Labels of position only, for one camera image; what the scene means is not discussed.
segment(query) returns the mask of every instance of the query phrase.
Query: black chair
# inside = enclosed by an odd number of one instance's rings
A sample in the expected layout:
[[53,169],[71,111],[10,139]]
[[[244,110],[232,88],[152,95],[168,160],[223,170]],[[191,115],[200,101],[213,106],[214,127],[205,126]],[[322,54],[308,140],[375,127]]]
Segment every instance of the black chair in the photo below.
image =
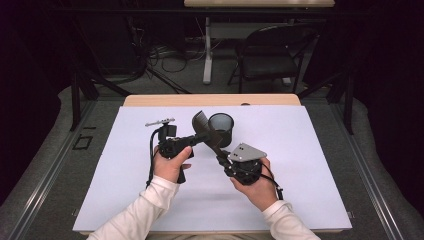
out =
[[240,69],[239,93],[242,93],[243,80],[282,78],[295,78],[292,89],[295,93],[304,50],[316,37],[317,31],[304,25],[271,26],[256,30],[236,46],[237,66],[227,84],[231,84],[237,69]]

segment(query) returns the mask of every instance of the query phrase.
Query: white sleeve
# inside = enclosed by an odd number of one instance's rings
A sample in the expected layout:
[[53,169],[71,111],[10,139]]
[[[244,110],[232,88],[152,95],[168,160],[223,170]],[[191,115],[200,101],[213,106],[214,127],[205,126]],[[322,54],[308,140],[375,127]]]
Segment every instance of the white sleeve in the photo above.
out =
[[319,239],[293,213],[289,202],[278,200],[262,212],[270,226],[271,235],[278,240],[316,240]]
[[149,187],[124,211],[91,233],[87,240],[145,239],[153,222],[165,214],[179,184],[153,176]]

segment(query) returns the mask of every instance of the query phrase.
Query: black cup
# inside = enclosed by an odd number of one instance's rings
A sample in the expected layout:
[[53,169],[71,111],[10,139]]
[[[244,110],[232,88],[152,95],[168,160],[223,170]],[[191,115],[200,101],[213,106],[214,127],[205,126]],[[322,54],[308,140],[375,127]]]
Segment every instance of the black cup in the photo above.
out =
[[209,118],[209,127],[215,129],[222,137],[219,147],[224,148],[231,144],[234,127],[233,118],[226,113],[216,113]]

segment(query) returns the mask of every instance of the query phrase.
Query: person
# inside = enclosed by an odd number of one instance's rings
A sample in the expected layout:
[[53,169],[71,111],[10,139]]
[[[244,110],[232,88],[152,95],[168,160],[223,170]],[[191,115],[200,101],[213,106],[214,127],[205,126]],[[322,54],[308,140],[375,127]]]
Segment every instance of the person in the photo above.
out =
[[[166,159],[157,153],[154,158],[154,176],[150,185],[124,211],[91,233],[88,240],[145,239],[154,221],[168,211],[178,192],[179,184],[176,182],[180,167],[187,169],[191,166],[184,163],[191,151],[190,146],[186,147],[172,159]],[[270,169],[270,161],[267,158],[261,158],[261,162]],[[271,176],[265,167],[262,168],[262,174]],[[234,178],[230,180],[234,187],[245,194],[263,213],[275,239],[319,239],[293,213],[290,203],[278,200],[271,181],[260,178],[254,184],[244,186]]]

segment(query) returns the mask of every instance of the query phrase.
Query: gray carpet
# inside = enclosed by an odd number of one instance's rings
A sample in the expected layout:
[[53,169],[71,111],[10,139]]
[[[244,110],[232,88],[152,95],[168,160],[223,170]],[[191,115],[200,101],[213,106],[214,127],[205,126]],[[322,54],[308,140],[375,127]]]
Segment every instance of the gray carpet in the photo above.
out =
[[[182,71],[167,73],[161,68],[161,61],[154,66],[157,71],[165,73],[169,78],[192,93],[237,93],[237,84],[227,86],[227,80],[235,66],[235,60],[228,51],[227,43],[222,42],[220,48],[214,51],[212,84],[204,85],[204,61],[189,61]],[[165,59],[166,69],[178,70],[184,64],[173,58]],[[123,88],[137,94],[173,94],[171,88],[157,78],[145,74],[137,81],[121,85]],[[279,81],[267,83],[249,83],[245,85],[245,92],[289,92],[290,87]],[[64,90],[62,111],[56,125],[47,137],[39,153],[14,191],[0,208],[0,239],[9,236],[20,239],[85,239],[86,237],[72,232],[76,219],[73,216],[75,209],[79,209],[84,200],[97,161],[107,140],[123,98],[109,89],[98,86],[101,98],[96,102],[85,102],[89,111],[81,128],[74,133],[69,151],[62,151],[63,143],[69,137],[71,126],[70,90]],[[354,214],[351,219],[353,229],[339,234],[320,233],[322,239],[391,239],[383,228],[375,202],[370,198],[355,163],[355,156],[344,129],[340,127],[340,117],[336,113],[338,106],[328,105],[323,96],[326,89],[309,96],[302,101],[311,116],[321,146],[328,160],[337,187],[341,193],[347,211]],[[367,121],[366,108],[358,101],[354,104],[353,113],[354,139],[358,143],[362,155],[381,190],[390,213],[403,235],[403,239],[422,239],[424,223],[417,212],[405,201],[393,183],[390,176],[381,165],[373,142],[372,133]],[[90,141],[88,149],[84,146]],[[57,161],[58,153],[65,152],[63,162],[57,168],[57,175],[53,176],[51,185],[45,187],[46,197],[37,205],[28,224],[22,224],[22,213],[25,212],[27,201],[31,199],[34,190],[40,188],[40,182],[45,180],[46,174]]]

